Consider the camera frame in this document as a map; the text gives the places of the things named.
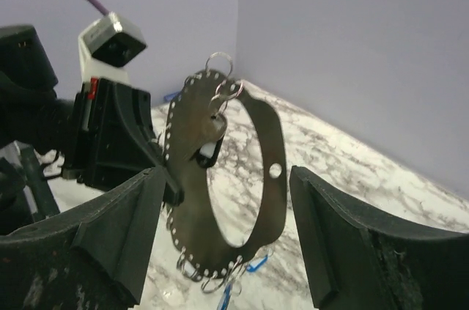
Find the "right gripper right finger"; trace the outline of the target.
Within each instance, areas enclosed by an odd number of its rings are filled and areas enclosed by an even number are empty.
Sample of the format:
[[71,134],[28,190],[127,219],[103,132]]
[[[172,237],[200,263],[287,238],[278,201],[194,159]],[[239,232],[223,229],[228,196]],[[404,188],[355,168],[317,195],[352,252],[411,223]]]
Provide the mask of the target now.
[[468,235],[397,217],[300,166],[289,177],[317,309],[466,309]]

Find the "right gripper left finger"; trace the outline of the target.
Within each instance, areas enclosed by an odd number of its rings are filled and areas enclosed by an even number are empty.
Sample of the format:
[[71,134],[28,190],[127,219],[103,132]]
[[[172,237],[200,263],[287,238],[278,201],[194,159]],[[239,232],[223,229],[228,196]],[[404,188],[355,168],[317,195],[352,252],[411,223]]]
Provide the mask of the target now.
[[166,180],[113,190],[1,237],[2,309],[130,309],[141,302]]

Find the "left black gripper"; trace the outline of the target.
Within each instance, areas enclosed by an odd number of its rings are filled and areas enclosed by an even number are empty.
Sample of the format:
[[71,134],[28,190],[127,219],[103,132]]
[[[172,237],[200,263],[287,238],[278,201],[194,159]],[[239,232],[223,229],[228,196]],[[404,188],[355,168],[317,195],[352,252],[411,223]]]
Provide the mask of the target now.
[[181,204],[153,130],[150,94],[105,78],[83,84],[75,100],[57,98],[57,78],[29,24],[1,28],[1,145],[30,144],[64,156],[61,176],[109,191],[150,167],[163,170],[163,201]]

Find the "steel key organizer plate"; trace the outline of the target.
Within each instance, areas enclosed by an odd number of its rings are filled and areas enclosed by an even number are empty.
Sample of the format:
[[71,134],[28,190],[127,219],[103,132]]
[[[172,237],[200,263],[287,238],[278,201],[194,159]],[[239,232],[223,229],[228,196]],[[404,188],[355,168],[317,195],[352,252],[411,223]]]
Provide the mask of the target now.
[[[268,254],[284,231],[287,217],[287,161],[281,120],[265,100],[254,97],[230,71],[213,67],[225,53],[213,53],[204,67],[188,76],[169,104],[163,132],[163,159],[170,175],[181,187],[183,202],[167,208],[167,227],[180,255],[177,269],[200,284],[204,294],[224,289],[230,276],[235,281],[247,264]],[[239,105],[248,117],[260,152],[258,169],[239,169],[240,155],[226,142],[235,131],[228,105]],[[201,168],[193,158],[218,131],[210,116],[223,114],[226,133],[216,164]],[[233,191],[250,178],[262,186],[259,208],[251,231],[240,241],[231,241],[215,214],[215,194]]]

